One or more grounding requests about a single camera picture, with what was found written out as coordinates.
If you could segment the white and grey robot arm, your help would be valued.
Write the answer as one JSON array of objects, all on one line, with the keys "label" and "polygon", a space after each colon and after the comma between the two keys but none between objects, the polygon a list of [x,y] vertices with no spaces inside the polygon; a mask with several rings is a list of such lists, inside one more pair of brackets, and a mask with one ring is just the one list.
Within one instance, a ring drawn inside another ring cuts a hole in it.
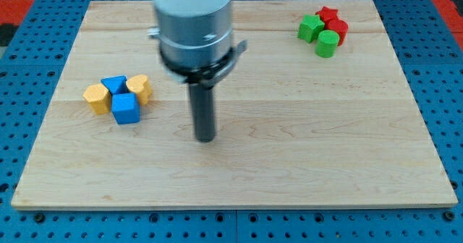
[{"label": "white and grey robot arm", "polygon": [[245,40],[233,45],[232,0],[153,0],[153,6],[157,26],[150,36],[179,82],[211,88],[247,49]]}]

